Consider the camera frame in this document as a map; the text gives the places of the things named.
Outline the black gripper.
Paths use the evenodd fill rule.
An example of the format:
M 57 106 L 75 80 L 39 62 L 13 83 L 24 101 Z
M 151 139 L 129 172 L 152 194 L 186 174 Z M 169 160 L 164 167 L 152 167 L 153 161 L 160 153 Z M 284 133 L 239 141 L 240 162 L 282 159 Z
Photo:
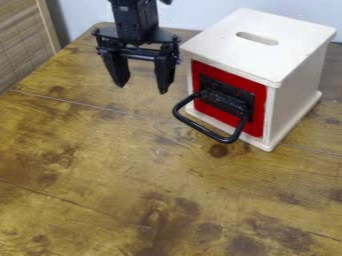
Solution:
M 180 63 L 180 37 L 159 27 L 152 28 L 141 39 L 120 37 L 113 26 L 95 28 L 92 35 L 97 42 L 97 54 L 115 84 L 123 88 L 129 80 L 127 58 L 155 60 L 157 89 L 160 94 L 165 94 L 173 82 L 175 64 Z

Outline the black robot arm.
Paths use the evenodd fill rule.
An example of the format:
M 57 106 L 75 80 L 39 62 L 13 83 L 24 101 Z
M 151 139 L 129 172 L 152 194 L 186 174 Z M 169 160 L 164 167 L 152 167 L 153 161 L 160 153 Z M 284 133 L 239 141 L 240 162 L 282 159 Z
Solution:
M 180 62 L 178 35 L 159 27 L 157 3 L 172 0 L 108 0 L 115 25 L 96 28 L 96 51 L 115 84 L 123 88 L 131 78 L 128 60 L 151 61 L 160 94 L 173 83 L 176 65 Z

